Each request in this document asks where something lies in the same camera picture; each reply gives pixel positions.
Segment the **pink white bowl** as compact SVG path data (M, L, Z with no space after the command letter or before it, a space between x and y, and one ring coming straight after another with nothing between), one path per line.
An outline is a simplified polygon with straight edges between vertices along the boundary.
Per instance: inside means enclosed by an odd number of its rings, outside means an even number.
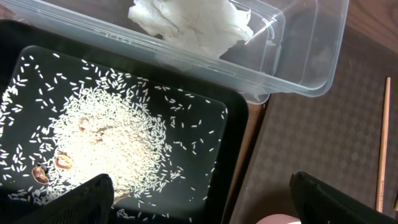
M262 218L256 224L301 224L301 221L289 215L273 214Z

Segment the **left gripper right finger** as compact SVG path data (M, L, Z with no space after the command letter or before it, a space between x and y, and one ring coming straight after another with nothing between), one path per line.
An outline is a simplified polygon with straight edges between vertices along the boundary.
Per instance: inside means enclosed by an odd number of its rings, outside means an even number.
M303 224L397 224L397 220L306 172L293 174L289 187L295 210Z

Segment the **pile of rice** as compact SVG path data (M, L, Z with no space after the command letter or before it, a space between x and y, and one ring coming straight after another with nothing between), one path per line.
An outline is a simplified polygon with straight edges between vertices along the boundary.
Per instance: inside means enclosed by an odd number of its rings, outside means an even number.
M204 223L227 106L32 47L1 98L1 202L40 207L98 174L111 212L144 223Z

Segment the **white tissue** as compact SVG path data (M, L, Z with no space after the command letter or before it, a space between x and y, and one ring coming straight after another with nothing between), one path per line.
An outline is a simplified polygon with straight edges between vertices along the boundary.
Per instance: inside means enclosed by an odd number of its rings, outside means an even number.
M214 58L254 35L251 11L229 0L135 0L128 18L151 36Z

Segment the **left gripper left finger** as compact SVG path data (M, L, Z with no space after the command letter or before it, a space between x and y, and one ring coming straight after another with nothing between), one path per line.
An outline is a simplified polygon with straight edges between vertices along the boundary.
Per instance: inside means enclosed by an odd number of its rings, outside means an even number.
M106 224L114 202L109 175L100 174L44 207L25 215L17 224Z

